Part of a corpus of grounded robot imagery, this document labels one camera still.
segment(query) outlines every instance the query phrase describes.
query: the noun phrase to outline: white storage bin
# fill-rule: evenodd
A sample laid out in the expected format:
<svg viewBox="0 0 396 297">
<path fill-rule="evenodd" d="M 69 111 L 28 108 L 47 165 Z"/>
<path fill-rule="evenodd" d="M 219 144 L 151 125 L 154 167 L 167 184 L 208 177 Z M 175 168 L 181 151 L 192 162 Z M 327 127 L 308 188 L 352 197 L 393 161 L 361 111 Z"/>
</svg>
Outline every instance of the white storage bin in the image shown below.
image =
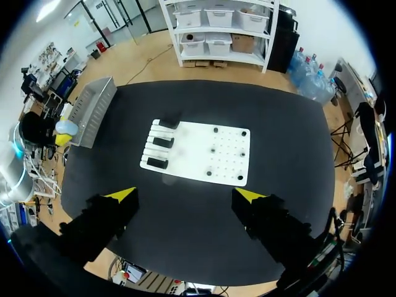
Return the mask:
<svg viewBox="0 0 396 297">
<path fill-rule="evenodd" d="M 200 12 L 202 8 L 196 5 L 189 5 L 185 8 L 176 10 L 173 14 L 176 16 L 178 27 L 200 27 Z"/>
<path fill-rule="evenodd" d="M 243 30 L 250 32 L 263 33 L 268 26 L 269 16 L 264 13 L 255 12 L 254 14 L 238 10 L 239 24 Z"/>
<path fill-rule="evenodd" d="M 211 56 L 228 56 L 233 40 L 229 33 L 206 33 L 206 43 Z"/>
<path fill-rule="evenodd" d="M 187 33 L 183 35 L 180 44 L 183 45 L 184 52 L 187 56 L 201 56 L 205 53 L 204 42 L 205 33 Z"/>
<path fill-rule="evenodd" d="M 227 8 L 223 4 L 216 4 L 205 9 L 211 27 L 231 28 L 233 22 L 234 9 Z"/>
</svg>

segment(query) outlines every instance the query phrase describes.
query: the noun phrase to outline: black table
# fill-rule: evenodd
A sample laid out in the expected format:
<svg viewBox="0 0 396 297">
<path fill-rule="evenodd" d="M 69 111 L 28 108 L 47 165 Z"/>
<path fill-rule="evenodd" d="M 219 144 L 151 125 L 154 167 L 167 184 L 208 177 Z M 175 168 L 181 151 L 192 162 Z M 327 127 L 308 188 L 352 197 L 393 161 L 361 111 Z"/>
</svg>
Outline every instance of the black table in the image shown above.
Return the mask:
<svg viewBox="0 0 396 297">
<path fill-rule="evenodd" d="M 168 176 L 140 168 L 153 119 L 177 111 L 182 121 L 250 129 L 245 189 L 285 199 L 292 215 L 312 224 L 313 236 L 324 229 L 334 163 L 321 105 L 256 85 L 204 80 L 119 87 L 93 148 L 71 148 L 64 210 L 74 218 L 92 195 L 136 186 L 140 209 L 123 237 L 108 246 L 114 253 L 191 282 L 238 286 L 276 280 L 283 267 L 236 218 L 231 186 L 183 178 L 169 183 Z"/>
</svg>

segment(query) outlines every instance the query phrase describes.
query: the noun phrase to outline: white tray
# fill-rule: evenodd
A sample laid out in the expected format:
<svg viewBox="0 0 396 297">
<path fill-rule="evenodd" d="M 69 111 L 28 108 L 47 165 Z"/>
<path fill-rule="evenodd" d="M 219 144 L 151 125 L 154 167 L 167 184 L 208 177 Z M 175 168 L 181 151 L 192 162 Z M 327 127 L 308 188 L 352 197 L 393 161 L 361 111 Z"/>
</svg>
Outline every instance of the white tray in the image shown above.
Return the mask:
<svg viewBox="0 0 396 297">
<path fill-rule="evenodd" d="M 159 119 L 155 119 L 150 128 L 140 167 L 208 183 L 246 185 L 250 155 L 249 129 L 180 122 L 178 128 L 172 130 L 159 126 L 159 122 Z M 172 148 L 153 145 L 154 137 L 174 138 L 174 144 Z M 148 165 L 149 157 L 168 160 L 167 169 Z"/>
</svg>

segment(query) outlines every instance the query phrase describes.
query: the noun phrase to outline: floor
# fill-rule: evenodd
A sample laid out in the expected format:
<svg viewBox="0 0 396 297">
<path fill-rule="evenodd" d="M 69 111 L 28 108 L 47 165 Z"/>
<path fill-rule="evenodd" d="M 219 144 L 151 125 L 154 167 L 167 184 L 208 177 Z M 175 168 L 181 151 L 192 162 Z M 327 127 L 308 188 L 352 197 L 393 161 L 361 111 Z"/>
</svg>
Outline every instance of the floor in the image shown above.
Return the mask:
<svg viewBox="0 0 396 297">
<path fill-rule="evenodd" d="M 74 101 L 81 92 L 84 85 L 92 80 L 104 76 L 113 76 L 116 85 L 126 85 L 138 82 L 150 82 L 156 80 L 186 80 L 186 79 L 206 79 L 227 82 L 241 82 L 247 84 L 261 85 L 275 88 L 286 92 L 295 92 L 295 88 L 290 84 L 288 76 L 278 72 L 267 71 L 261 74 L 257 66 L 229 63 L 227 68 L 182 68 L 178 66 L 176 55 L 173 49 L 163 53 L 158 58 L 150 62 L 145 70 L 132 81 L 148 63 L 147 61 L 159 53 L 170 48 L 171 40 L 167 31 L 150 34 L 141 39 L 137 45 L 132 40 L 117 44 L 102 54 L 98 60 L 89 60 L 87 68 L 82 73 L 79 84 L 73 90 L 70 101 Z M 331 103 L 324 107 L 325 117 L 329 124 L 329 130 L 334 130 L 344 122 L 342 111 L 339 106 L 334 107 Z M 56 169 L 58 184 L 62 184 L 64 167 L 61 158 L 46 162 L 48 171 Z M 344 171 L 343 168 L 335 169 L 335 194 L 334 206 L 338 212 L 346 206 L 347 200 L 344 197 L 344 184 L 349 180 L 351 172 Z M 40 220 L 49 226 L 54 232 L 59 233 L 59 223 L 69 222 L 71 219 L 63 211 L 60 204 L 61 197 L 54 201 L 54 214 L 49 215 L 46 207 L 40 212 Z M 114 259 L 114 254 L 105 249 L 95 262 L 88 263 L 85 269 L 101 278 L 107 278 L 107 271 L 110 262 Z M 275 282 L 264 283 L 253 286 L 231 287 L 227 293 L 234 296 L 259 296 L 272 288 Z"/>
</svg>

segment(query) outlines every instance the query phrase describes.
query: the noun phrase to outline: red object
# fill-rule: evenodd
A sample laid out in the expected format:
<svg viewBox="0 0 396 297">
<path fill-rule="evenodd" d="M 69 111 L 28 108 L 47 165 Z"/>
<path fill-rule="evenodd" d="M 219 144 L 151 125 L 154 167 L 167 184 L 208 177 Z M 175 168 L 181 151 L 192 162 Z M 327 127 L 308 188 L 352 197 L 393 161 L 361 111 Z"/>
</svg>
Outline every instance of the red object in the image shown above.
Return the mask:
<svg viewBox="0 0 396 297">
<path fill-rule="evenodd" d="M 97 42 L 97 48 L 100 50 L 101 53 L 107 51 L 105 44 L 102 41 Z"/>
</svg>

